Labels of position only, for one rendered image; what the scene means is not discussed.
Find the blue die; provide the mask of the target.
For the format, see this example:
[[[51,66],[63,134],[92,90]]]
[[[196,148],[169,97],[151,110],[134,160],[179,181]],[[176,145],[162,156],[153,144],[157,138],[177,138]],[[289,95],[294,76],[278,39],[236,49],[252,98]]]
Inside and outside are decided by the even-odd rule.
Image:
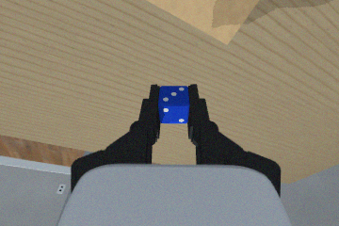
[[[188,123],[189,95],[187,86],[161,86],[158,110],[161,123]]]

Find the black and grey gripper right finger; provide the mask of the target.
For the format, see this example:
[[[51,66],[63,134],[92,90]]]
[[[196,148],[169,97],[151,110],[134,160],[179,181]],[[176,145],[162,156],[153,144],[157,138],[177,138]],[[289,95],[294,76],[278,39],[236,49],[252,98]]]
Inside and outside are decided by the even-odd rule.
[[[188,139],[196,146],[196,165],[235,165],[263,173],[281,198],[281,168],[273,160],[246,152],[218,131],[209,120],[205,99],[199,98],[197,84],[188,86]]]

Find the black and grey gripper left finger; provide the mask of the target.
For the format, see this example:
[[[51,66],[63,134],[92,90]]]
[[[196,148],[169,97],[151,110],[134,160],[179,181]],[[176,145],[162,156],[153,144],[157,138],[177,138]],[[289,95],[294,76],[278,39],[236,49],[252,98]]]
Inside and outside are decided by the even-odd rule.
[[[151,85],[149,99],[143,99],[139,119],[131,124],[128,133],[108,145],[105,150],[85,155],[72,163],[72,192],[80,177],[94,168],[123,162],[152,164],[153,145],[160,135],[159,90],[160,86]]]

